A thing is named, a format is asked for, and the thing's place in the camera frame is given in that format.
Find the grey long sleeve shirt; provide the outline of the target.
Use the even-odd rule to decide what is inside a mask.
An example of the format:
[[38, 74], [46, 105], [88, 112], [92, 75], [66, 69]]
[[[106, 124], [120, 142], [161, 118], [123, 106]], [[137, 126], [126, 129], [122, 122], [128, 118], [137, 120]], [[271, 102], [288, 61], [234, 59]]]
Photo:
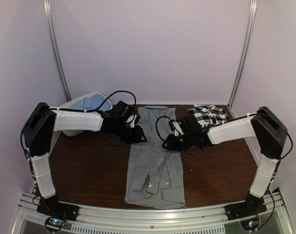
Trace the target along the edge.
[[124, 202], [155, 209], [179, 209], [186, 205], [181, 154], [162, 148], [162, 139], [171, 133], [169, 119], [175, 108], [138, 108], [147, 142], [130, 148]]

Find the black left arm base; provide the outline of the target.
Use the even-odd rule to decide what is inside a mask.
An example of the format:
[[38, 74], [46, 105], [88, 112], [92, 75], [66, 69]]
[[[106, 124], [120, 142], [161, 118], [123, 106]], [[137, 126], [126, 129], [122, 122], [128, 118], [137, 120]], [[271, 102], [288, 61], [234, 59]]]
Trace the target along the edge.
[[38, 213], [69, 221], [76, 221], [78, 211], [78, 206], [60, 202], [56, 196], [42, 198], [37, 206]]

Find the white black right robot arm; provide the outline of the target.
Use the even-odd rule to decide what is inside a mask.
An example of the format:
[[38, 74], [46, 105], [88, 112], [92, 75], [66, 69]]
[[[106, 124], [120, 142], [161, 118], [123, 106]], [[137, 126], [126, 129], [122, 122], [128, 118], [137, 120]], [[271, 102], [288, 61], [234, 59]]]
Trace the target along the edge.
[[193, 146], [200, 149], [242, 138], [254, 138], [258, 143], [259, 162], [256, 175], [242, 204], [242, 211], [252, 215], [260, 208], [262, 199], [274, 181], [281, 161], [287, 156], [285, 142], [292, 142], [287, 127], [267, 106], [253, 113], [213, 126], [201, 126], [192, 114], [169, 123], [172, 134], [163, 140], [169, 151], [185, 151]]

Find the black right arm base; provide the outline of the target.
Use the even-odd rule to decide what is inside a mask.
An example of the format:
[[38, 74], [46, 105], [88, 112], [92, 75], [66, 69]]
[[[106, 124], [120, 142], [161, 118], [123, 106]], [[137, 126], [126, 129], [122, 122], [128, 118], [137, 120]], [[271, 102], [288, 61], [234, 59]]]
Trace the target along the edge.
[[243, 219], [249, 216], [256, 216], [267, 211], [263, 198], [246, 199], [243, 202], [232, 203], [225, 206], [228, 220]]

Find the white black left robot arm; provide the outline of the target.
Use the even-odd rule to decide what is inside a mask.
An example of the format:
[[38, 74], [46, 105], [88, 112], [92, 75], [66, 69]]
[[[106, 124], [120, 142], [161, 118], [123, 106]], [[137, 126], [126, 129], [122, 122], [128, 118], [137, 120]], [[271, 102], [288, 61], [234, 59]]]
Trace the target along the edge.
[[70, 108], [50, 107], [40, 102], [26, 121], [22, 129], [21, 138], [24, 140], [24, 150], [31, 171], [39, 190], [45, 199], [43, 208], [51, 216], [58, 216], [62, 212], [62, 205], [52, 197], [56, 189], [51, 176], [49, 156], [54, 132], [64, 130], [80, 130], [104, 132], [116, 135], [120, 142], [136, 144], [147, 141], [142, 127], [137, 123], [140, 119], [133, 108], [119, 101], [110, 110], [99, 108], [92, 110], [75, 110]]

